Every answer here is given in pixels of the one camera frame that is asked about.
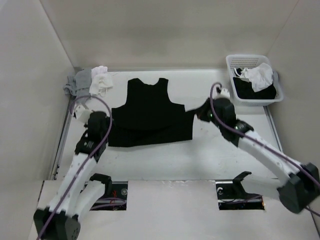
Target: black tank top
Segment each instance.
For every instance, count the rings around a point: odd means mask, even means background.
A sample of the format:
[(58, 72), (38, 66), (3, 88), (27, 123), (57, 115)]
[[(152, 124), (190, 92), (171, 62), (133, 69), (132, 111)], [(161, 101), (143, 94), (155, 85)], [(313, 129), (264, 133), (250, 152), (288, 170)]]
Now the black tank top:
[(155, 85), (135, 78), (128, 81), (126, 103), (112, 108), (113, 125), (108, 137), (110, 147), (133, 147), (172, 143), (192, 139), (195, 111), (185, 111), (172, 103), (168, 80)]

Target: white tabletop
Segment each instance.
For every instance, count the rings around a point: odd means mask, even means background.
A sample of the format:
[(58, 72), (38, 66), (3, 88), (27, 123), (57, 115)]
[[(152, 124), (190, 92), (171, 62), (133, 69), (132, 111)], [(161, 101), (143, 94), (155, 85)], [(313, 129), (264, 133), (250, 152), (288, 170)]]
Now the white tabletop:
[(35, 181), (0, 186), (0, 239), (27, 239), (42, 183)]
[[(172, 102), (184, 104), (186, 110), (201, 106), (208, 98), (215, 82), (229, 86), (226, 70), (171, 70), (111, 72), (114, 87), (103, 98), (111, 108), (125, 104), (127, 82), (140, 78), (155, 84), (159, 78), (169, 79), (168, 95)], [(107, 111), (95, 99), (87, 102), (93, 110)], [(237, 117), (248, 122), (272, 145), (277, 147), (263, 107), (236, 106)], [(85, 128), (72, 118), (57, 179), (66, 175), (77, 142)], [(107, 147), (95, 170), (112, 177), (113, 181), (128, 180), (210, 180), (232, 179), (243, 171), (262, 177), (274, 177), (260, 162), (224, 140), (212, 124), (197, 119), (193, 124), (193, 140), (170, 144), (156, 144), (130, 148)]]
[[(40, 208), (60, 184), (45, 182)], [(219, 210), (212, 180), (129, 181), (127, 210), (89, 212), (78, 240), (319, 239), (309, 212), (293, 214), (279, 201), (263, 199), (265, 210)], [(28, 240), (36, 237), (33, 224)]]

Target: screw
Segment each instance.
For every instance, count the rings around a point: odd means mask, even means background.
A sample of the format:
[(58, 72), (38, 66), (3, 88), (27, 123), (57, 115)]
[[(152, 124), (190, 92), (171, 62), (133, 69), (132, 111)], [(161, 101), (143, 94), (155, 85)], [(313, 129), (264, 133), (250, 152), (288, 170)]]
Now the screw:
[(219, 194), (219, 195), (222, 195), (224, 194), (224, 189), (222, 187), (218, 187), (216, 192)]
[(125, 196), (128, 194), (128, 190), (126, 188), (121, 189), (121, 195)]

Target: gray cloth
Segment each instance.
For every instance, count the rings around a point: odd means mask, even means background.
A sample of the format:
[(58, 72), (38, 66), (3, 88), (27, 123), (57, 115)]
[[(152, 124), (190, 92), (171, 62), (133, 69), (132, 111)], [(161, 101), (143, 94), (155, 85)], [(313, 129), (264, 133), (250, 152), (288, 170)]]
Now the gray cloth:
[[(68, 76), (68, 83), (63, 86), (66, 95), (82, 97), (90, 95), (89, 89), (91, 85), (91, 68), (85, 68), (79, 71), (75, 76)], [(85, 103), (87, 98), (79, 99), (79, 103)]]

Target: white cloth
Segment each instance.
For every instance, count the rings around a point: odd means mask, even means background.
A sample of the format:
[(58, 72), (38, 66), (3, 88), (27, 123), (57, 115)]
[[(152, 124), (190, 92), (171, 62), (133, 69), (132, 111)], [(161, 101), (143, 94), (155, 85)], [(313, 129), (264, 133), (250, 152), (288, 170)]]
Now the white cloth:
[(255, 68), (244, 68), (241, 72), (240, 78), (247, 82), (251, 82), (253, 91), (259, 92), (266, 89), (273, 83), (273, 71), (271, 66), (266, 63), (261, 63)]
[(91, 79), (94, 79), (94, 77), (98, 74), (107, 74), (107, 73), (108, 73), (107, 66), (97, 66), (91, 69)]
[(92, 95), (100, 95), (104, 97), (107, 89), (113, 87), (112, 77), (109, 73), (99, 73), (92, 78), (89, 93)]

